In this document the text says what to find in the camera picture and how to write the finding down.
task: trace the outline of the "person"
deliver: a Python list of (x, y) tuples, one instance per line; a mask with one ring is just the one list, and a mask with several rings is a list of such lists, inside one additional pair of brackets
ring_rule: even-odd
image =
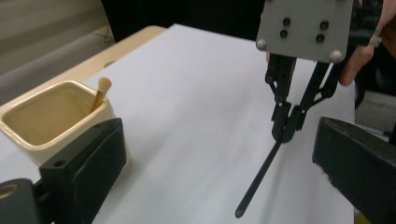
[[(379, 19), (377, 30), (382, 30), (396, 15), (396, 0), (384, 0), (382, 13)], [(355, 79), (359, 71), (373, 58), (374, 47), (357, 47), (352, 53), (349, 61), (340, 75), (339, 82), (343, 86), (348, 86)]]

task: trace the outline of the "black stick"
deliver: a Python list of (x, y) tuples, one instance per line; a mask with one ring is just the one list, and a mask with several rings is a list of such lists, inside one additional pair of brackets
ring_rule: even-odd
[(280, 148), (280, 145), (282, 145), (281, 141), (277, 141), (275, 143), (274, 147), (271, 149), (270, 154), (268, 154), (267, 159), (265, 159), (265, 162), (262, 165), (262, 168), (260, 168), (260, 171), (257, 173), (256, 177), (254, 177), (253, 182), (251, 183), (250, 187), (247, 190), (247, 193), (245, 194), (241, 203), (236, 208), (235, 216), (237, 218), (240, 218), (242, 215), (245, 214), (245, 211), (247, 210), (248, 205), (250, 204), (250, 201), (254, 196), (254, 193), (256, 193), (257, 188), (259, 187), (260, 183), (262, 182), (262, 179), (264, 178), (265, 174), (267, 173), (267, 170), (270, 167), (271, 162), (273, 161), (273, 159), (277, 153), (277, 150)]

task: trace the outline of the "white table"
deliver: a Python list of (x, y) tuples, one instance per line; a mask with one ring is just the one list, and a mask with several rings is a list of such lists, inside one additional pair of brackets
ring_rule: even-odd
[[(290, 101), (299, 103), (314, 63), (298, 61)], [(308, 111), (282, 146), (245, 215), (234, 211), (274, 144), (274, 96), (255, 43), (175, 25), (86, 81), (109, 77), (132, 165), (95, 223), (353, 223), (353, 207), (312, 163), (318, 120), (353, 122), (354, 87)], [(0, 181), (39, 178), (0, 135)]]

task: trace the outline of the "square cup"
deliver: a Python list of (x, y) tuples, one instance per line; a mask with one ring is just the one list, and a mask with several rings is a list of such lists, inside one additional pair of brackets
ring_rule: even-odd
[(90, 113), (96, 91), (65, 81), (6, 108), (0, 108), (0, 129), (35, 164), (41, 165), (91, 126), (114, 119), (105, 97)]

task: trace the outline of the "gray wall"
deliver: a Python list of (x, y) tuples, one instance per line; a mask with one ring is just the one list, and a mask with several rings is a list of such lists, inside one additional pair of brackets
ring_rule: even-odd
[(105, 24), (100, 0), (0, 0), (0, 76)]

